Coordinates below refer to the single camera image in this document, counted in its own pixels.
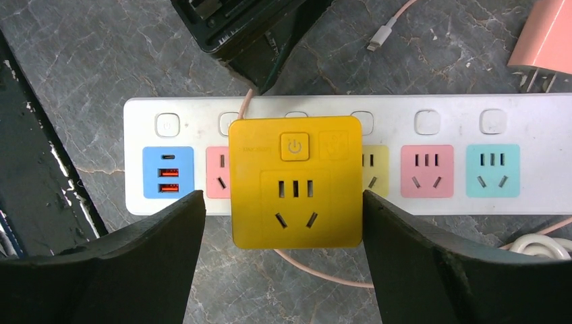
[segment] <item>yellow socket adapter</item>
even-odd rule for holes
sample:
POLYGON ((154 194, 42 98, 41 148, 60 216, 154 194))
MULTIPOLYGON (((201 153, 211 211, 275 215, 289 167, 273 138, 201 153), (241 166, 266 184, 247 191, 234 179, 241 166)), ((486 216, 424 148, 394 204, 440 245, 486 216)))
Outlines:
POLYGON ((358 119, 240 119, 229 129, 229 154, 236 246, 342 248, 362 241, 358 119))

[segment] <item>pink charger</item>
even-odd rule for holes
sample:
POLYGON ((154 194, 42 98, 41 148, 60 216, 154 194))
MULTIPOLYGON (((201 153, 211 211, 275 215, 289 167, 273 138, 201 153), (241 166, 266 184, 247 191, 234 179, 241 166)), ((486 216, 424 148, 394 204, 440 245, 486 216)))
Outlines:
POLYGON ((534 3, 508 66, 530 69, 523 85, 529 92, 539 72, 546 72, 549 92, 556 73, 572 74, 572 0, 534 3))

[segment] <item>gray marble floor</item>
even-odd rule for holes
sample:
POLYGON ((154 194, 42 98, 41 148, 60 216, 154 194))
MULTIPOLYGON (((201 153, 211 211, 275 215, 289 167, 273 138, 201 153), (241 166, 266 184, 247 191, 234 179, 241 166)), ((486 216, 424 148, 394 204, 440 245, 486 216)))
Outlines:
MULTIPOLYGON (((294 50, 272 93, 514 93, 506 67, 532 0, 420 0, 375 53, 368 37, 405 0, 337 0, 294 50)), ((168 0, 4 0, 0 27, 110 231, 125 209, 122 107, 131 97, 244 95, 200 52, 168 0)), ((562 77, 556 91, 572 90, 562 77)), ((424 217, 499 245, 562 217, 424 217)), ((231 241, 210 217, 185 323, 380 323, 374 292, 300 273, 272 251, 231 241)), ((572 237, 570 229, 555 233, 572 237)), ((299 250, 303 263, 369 281, 363 248, 299 250)))

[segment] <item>usb port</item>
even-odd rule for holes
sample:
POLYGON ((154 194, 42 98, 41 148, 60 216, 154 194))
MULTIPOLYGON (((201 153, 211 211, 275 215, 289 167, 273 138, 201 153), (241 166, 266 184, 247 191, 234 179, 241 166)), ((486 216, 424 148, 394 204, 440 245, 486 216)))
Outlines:
POLYGON ((179 184, 159 184, 159 192, 179 192, 179 184))
POLYGON ((159 169, 159 177, 178 177, 179 169, 159 169))

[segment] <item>white cable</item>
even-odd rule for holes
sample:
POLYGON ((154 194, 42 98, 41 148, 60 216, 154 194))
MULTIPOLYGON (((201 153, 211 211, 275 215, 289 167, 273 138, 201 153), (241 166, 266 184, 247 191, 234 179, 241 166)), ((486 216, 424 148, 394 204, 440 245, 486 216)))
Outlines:
POLYGON ((540 234, 527 234, 518 238, 509 251, 527 255, 545 256, 551 259, 571 260, 569 251, 572 241, 563 238, 553 239, 540 234))
POLYGON ((401 16, 401 14, 403 14, 403 12, 405 12, 405 10, 407 10, 407 8, 409 8, 415 2, 417 2, 417 0, 409 0, 405 5, 403 5, 403 7, 401 7, 401 9, 393 17, 391 17, 389 19, 387 24, 381 26, 378 29, 378 31, 375 33, 375 35, 370 40, 370 44, 368 45, 368 50, 373 52, 376 49, 381 47, 383 42, 385 42, 385 40, 391 34, 391 27, 393 27, 393 25, 397 21, 397 18, 399 18, 399 16, 401 16))

